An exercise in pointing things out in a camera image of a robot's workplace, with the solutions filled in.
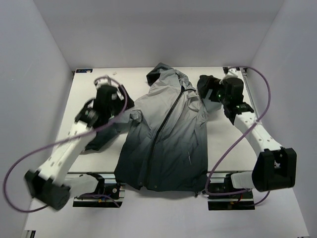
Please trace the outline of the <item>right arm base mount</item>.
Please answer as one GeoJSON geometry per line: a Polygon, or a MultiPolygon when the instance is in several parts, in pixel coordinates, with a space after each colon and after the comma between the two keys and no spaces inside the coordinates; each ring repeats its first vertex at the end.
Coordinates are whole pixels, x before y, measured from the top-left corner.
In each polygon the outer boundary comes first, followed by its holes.
{"type": "MultiPolygon", "coordinates": [[[[229,183],[229,173],[214,173],[208,185],[210,193],[228,193],[241,191],[229,183]]],[[[209,211],[255,210],[252,191],[233,195],[208,195],[209,211]]]]}

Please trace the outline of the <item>grey gradient zip jacket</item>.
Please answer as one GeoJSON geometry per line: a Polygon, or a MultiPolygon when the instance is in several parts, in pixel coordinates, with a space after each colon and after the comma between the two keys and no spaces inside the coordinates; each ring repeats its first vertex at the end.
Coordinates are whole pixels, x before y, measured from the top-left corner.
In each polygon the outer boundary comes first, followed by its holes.
{"type": "Polygon", "coordinates": [[[220,104],[202,99],[184,73],[158,64],[147,74],[150,89],[113,125],[86,146],[99,151],[127,133],[114,170],[115,178],[135,189],[200,192],[208,171],[207,121],[220,104]]]}

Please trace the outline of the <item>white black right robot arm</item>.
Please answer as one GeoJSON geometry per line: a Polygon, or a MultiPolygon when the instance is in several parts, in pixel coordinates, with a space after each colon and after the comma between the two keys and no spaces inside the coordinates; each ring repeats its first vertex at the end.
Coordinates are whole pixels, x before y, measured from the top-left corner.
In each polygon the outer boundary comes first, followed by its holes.
{"type": "Polygon", "coordinates": [[[227,175],[224,193],[234,198],[243,189],[264,192],[293,187],[297,154],[274,140],[257,121],[252,107],[244,102],[243,81],[237,77],[223,80],[211,77],[207,87],[207,98],[223,105],[225,116],[243,134],[257,156],[252,171],[227,175]]]}

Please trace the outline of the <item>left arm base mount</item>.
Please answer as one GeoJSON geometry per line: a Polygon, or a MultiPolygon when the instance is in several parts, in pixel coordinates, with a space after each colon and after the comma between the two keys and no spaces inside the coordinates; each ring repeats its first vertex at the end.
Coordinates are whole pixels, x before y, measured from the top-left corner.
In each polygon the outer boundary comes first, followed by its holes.
{"type": "Polygon", "coordinates": [[[120,208],[125,196],[125,183],[106,179],[104,188],[97,195],[81,195],[73,199],[73,207],[120,208]]]}

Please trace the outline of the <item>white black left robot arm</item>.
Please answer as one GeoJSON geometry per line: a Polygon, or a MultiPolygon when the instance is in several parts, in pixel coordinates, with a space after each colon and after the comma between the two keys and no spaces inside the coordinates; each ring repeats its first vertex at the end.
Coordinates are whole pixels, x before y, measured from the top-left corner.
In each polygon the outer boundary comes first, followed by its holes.
{"type": "Polygon", "coordinates": [[[97,133],[106,129],[123,114],[128,95],[122,85],[104,84],[77,114],[68,136],[35,171],[26,172],[24,179],[31,196],[56,211],[73,197],[105,197],[105,179],[93,172],[66,179],[69,169],[97,133]]]}

